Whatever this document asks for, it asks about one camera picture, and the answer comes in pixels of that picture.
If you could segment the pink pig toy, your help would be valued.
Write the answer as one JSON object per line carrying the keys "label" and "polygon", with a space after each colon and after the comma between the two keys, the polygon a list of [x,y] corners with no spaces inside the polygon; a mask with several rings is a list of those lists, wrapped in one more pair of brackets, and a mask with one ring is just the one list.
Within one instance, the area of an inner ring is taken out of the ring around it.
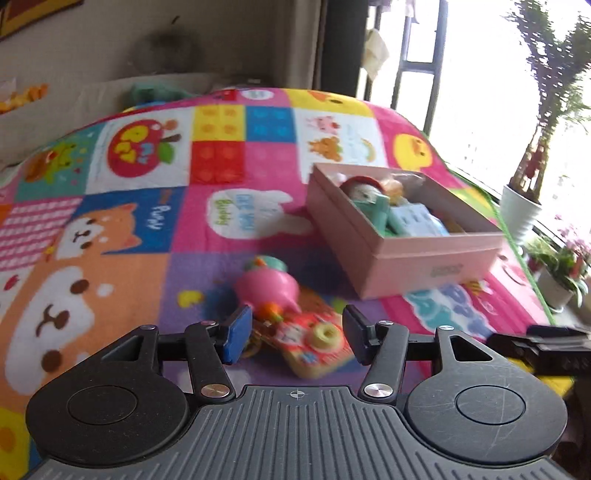
{"label": "pink pig toy", "polygon": [[301,313],[297,280],[276,257],[259,255],[249,260],[235,282],[235,293],[239,303],[252,308],[253,317],[260,322],[277,323],[287,315]]}

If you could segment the red hat crochet doll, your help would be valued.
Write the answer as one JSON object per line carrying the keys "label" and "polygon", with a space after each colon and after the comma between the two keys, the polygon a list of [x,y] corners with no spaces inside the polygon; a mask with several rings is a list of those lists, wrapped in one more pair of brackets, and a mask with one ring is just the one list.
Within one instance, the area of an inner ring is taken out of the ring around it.
{"label": "red hat crochet doll", "polygon": [[376,203],[386,193],[378,180],[369,176],[353,176],[346,179],[341,185],[341,190],[352,201]]}

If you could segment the white plastic adapter block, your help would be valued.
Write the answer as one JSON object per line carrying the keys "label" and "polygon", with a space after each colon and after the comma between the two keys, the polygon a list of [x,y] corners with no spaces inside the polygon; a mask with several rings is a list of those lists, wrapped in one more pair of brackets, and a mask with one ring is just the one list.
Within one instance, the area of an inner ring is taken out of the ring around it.
{"label": "white plastic adapter block", "polygon": [[391,207],[388,224],[402,237],[449,236],[444,224],[423,204],[408,203]]}

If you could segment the green teal plastic toy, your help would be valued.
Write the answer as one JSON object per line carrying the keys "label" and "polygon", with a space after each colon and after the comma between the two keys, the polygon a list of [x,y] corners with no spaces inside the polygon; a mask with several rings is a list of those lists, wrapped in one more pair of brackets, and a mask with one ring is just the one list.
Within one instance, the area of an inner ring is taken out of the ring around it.
{"label": "green teal plastic toy", "polygon": [[401,220],[394,217],[394,208],[410,204],[405,197],[396,199],[394,205],[391,205],[390,199],[386,195],[360,193],[356,195],[356,198],[353,198],[353,204],[367,217],[370,224],[382,237],[406,236],[408,234]]}

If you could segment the bagged brown snack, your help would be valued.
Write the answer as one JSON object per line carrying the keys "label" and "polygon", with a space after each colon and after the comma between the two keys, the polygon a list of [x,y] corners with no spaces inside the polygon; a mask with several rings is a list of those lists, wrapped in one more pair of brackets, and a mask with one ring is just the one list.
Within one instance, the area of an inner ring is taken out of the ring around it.
{"label": "bagged brown snack", "polygon": [[422,178],[413,175],[394,176],[380,181],[391,206],[403,206],[410,203],[409,195],[418,190],[423,183]]}

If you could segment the small white flower pot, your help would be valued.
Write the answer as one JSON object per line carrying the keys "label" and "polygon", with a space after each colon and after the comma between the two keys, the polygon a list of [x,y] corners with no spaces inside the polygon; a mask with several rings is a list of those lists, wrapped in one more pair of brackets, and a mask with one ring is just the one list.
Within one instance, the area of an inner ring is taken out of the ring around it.
{"label": "small white flower pot", "polygon": [[574,295],[573,291],[567,290],[554,277],[543,268],[537,279],[537,287],[548,307],[554,312],[562,312]]}

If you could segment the pink cardboard box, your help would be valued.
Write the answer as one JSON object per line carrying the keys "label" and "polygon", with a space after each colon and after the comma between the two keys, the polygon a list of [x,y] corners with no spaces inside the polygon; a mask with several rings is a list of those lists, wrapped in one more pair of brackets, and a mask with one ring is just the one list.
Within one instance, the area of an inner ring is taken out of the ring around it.
{"label": "pink cardboard box", "polygon": [[505,243],[502,230],[428,176],[403,183],[408,198],[457,223],[448,236],[385,237],[353,204],[339,176],[383,181],[410,171],[317,163],[308,178],[307,209],[362,299],[375,299],[483,278]]}

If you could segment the tall potted tree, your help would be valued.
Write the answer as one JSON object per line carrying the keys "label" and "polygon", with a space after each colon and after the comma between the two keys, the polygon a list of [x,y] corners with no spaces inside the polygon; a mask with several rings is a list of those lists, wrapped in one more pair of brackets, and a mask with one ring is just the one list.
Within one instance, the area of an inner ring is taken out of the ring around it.
{"label": "tall potted tree", "polygon": [[527,62],[537,84],[536,127],[508,187],[538,204],[549,146],[560,120],[581,124],[590,119],[581,81],[590,72],[590,18],[579,15],[563,37],[556,35],[546,6],[517,1],[509,15],[528,48]]}

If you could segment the white tall plant pot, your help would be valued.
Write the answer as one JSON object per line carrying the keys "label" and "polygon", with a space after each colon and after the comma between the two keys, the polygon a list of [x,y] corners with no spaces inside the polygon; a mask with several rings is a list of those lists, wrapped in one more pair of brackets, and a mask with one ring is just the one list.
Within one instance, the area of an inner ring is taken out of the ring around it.
{"label": "white tall plant pot", "polygon": [[516,245],[521,245],[541,211],[541,205],[517,193],[509,185],[503,188],[500,201],[502,221]]}

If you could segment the colourful cartoon play mat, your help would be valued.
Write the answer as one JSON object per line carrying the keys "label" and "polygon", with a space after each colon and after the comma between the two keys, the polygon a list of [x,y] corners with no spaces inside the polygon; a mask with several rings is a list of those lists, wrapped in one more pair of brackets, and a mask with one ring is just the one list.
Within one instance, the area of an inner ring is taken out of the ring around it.
{"label": "colourful cartoon play mat", "polygon": [[287,264],[305,310],[356,302],[304,209],[319,162],[429,175],[493,210],[393,110],[298,89],[232,89],[76,121],[1,168],[1,475],[38,460],[25,406],[143,323],[221,319],[251,258]]}

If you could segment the green plush toy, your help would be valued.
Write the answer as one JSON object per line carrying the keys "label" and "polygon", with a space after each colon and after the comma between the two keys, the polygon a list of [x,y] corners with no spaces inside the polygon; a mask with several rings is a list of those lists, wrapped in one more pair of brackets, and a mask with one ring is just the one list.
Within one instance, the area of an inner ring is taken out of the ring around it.
{"label": "green plush toy", "polygon": [[183,89],[163,84],[135,83],[129,91],[129,100],[132,105],[169,103],[193,97],[193,94]]}

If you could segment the hanging yellow towel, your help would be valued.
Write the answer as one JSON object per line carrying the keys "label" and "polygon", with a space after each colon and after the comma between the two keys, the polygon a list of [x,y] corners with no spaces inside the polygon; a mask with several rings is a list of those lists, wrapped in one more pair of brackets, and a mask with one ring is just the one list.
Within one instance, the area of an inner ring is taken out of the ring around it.
{"label": "hanging yellow towel", "polygon": [[382,66],[389,58],[388,47],[380,31],[367,31],[365,45],[363,45],[362,68],[366,71],[370,81],[375,81]]}

